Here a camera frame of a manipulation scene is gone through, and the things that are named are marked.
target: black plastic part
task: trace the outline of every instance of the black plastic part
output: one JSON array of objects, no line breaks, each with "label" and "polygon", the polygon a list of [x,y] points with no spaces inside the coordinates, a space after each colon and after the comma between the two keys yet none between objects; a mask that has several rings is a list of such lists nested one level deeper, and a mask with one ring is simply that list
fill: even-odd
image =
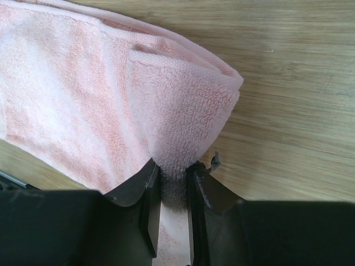
[{"label": "black plastic part", "polygon": [[245,201],[208,174],[187,171],[192,266],[355,265],[355,205]]},{"label": "black plastic part", "polygon": [[114,202],[97,191],[0,192],[0,265],[151,266],[159,168],[150,160],[121,186]]}]

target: towel fold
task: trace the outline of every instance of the towel fold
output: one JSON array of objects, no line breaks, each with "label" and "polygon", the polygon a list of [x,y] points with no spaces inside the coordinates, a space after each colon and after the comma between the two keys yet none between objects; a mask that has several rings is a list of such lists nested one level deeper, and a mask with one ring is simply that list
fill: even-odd
[{"label": "towel fold", "polygon": [[61,0],[0,0],[0,138],[106,193],[164,173],[159,256],[189,264],[184,171],[217,138],[237,71],[184,37]]}]

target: pinched towel fabric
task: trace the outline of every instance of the pinched towel fabric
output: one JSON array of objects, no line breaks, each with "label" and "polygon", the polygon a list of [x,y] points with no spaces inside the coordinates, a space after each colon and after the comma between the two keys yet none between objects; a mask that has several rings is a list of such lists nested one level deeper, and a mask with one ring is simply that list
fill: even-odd
[{"label": "pinched towel fabric", "polygon": [[[0,138],[105,193],[153,158],[167,202],[227,121],[237,71],[168,30],[61,0],[0,0]],[[155,265],[189,264],[186,211],[161,210]]]}]

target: wooden table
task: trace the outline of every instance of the wooden table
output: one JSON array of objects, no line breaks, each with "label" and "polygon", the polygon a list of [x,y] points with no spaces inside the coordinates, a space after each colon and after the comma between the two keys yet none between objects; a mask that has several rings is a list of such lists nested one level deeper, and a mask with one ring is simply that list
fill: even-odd
[{"label": "wooden table", "polygon": [[[245,78],[207,152],[248,199],[355,201],[353,0],[75,0],[180,33]],[[0,168],[40,188],[78,188],[0,142]]]}]

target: folded towel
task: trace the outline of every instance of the folded towel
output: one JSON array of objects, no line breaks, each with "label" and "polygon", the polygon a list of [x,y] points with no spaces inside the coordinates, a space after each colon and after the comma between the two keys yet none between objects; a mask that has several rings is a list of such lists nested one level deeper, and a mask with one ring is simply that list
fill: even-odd
[{"label": "folded towel", "polygon": [[0,0],[0,138],[103,193],[152,157],[164,173],[154,265],[189,264],[184,171],[241,84],[168,30],[61,0]]}]

